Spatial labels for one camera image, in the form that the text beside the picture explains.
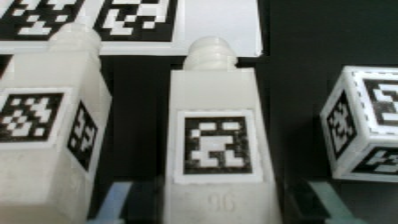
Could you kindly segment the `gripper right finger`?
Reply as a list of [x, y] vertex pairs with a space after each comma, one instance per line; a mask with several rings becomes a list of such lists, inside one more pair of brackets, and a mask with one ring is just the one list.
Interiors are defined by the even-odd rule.
[[357, 218], [326, 181], [289, 188], [289, 224], [367, 224]]

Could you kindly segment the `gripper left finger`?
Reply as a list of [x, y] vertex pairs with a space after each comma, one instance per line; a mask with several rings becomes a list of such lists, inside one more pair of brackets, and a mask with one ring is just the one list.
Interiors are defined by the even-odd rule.
[[156, 224], [156, 184], [150, 181], [111, 183], [86, 224]]

